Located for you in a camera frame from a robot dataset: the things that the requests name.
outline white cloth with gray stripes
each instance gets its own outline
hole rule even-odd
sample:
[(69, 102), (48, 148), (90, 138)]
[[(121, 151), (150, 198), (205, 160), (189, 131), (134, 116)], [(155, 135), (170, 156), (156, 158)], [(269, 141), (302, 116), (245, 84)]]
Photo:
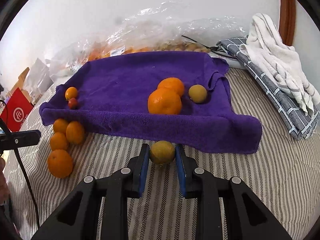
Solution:
[[(247, 71), (230, 69), (231, 103), (237, 114), (257, 117), (263, 128), (257, 153), (252, 155), (206, 154), (185, 147), (199, 167), (216, 177), (238, 176), (271, 210), (294, 240), (303, 239), (320, 215), (320, 135), (295, 141), (277, 110)], [(87, 175), (109, 176), (139, 154), (142, 143), (152, 141), (88, 134), (81, 146), (69, 149), (74, 170), (67, 179), (57, 179), (47, 170), (52, 126), (44, 127), (39, 106), (55, 93), (52, 86), (41, 98), (22, 126), (39, 129), (37, 146), (19, 150), (39, 207), (40, 223), (53, 212), (67, 194)], [(10, 152), (5, 177), (11, 193), (14, 220), (23, 239), (36, 231), (35, 210), (15, 155)], [(221, 204), (224, 239), (226, 222)], [(97, 239), (101, 230), (100, 211)], [(179, 191), (175, 161), (167, 166), (149, 163), (142, 198), (128, 199), (129, 239), (195, 239), (196, 200), (183, 199)]]
[(314, 114), (320, 95), (308, 81), (294, 47), (282, 43), (272, 19), (257, 13), (252, 18), (249, 36), (240, 51), (248, 56), (284, 93), (295, 98), (305, 115)]

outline human hand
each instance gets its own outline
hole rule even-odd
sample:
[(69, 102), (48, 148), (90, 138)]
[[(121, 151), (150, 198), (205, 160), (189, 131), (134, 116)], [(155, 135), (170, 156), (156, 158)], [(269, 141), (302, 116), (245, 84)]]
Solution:
[(3, 158), (0, 158), (0, 204), (3, 204), (9, 197), (9, 188), (2, 172), (4, 167), (5, 161)]

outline blue gripper pad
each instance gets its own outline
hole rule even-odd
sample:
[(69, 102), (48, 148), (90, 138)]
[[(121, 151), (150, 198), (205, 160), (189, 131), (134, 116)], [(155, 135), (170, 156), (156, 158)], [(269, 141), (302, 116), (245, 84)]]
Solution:
[(179, 146), (176, 146), (176, 165), (180, 185), (180, 191), (183, 197), (186, 196), (186, 173), (183, 167)]
[(149, 166), (149, 146), (146, 147), (146, 152), (143, 158), (142, 167), (140, 171), (139, 197), (142, 197), (144, 187), (146, 185), (148, 166)]

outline yellow-green fruit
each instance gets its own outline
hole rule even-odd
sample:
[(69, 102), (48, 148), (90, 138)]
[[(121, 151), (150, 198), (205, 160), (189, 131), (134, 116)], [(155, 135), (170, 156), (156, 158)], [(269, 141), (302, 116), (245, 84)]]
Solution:
[(207, 90), (201, 85), (194, 85), (189, 89), (189, 97), (196, 104), (202, 104), (207, 96)]
[(158, 141), (151, 146), (150, 160), (154, 164), (167, 164), (174, 160), (174, 146), (167, 141)]

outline striped fabric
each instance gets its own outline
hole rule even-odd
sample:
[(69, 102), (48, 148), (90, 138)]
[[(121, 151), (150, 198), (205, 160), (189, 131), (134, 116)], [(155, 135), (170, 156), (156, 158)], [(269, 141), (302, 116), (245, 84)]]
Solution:
[[(203, 154), (185, 147), (186, 154), (217, 177), (242, 178), (264, 202), (293, 239), (303, 239), (320, 215), (320, 135), (295, 141), (278, 112), (247, 71), (230, 69), (233, 109), (238, 114), (257, 117), (263, 127), (259, 150), (252, 155)], [(40, 213), (40, 223), (52, 213), (66, 195), (87, 175), (109, 176), (136, 156), (144, 140), (89, 134), (82, 146), (70, 149), (74, 170), (67, 179), (56, 179), (47, 171), (52, 126), (44, 127), (38, 113), (55, 87), (42, 97), (31, 112), (23, 130), (39, 129), (37, 146), (20, 149)], [(34, 207), (25, 179), (13, 152), (5, 176), (11, 191), (15, 221), (23, 239), (36, 231)], [(224, 239), (227, 239), (221, 202)], [(99, 216), (101, 231), (102, 212)], [(196, 200), (183, 199), (179, 191), (175, 162), (163, 167), (149, 163), (146, 188), (140, 199), (128, 200), (129, 239), (195, 239)]]
[(313, 130), (317, 127), (320, 119), (320, 113), (314, 106), (314, 116), (305, 116), (297, 101), (283, 93), (276, 84), (274, 84), (268, 76), (260, 70), (250, 59), (240, 52), (239, 46), (245, 44), (245, 38), (232, 38), (220, 41), (220, 46), (226, 52), (230, 52), (254, 77), (259, 86), (263, 89), (270, 101), (277, 109), (286, 125), (289, 133), (296, 140), (302, 138), (308, 139), (313, 134)]

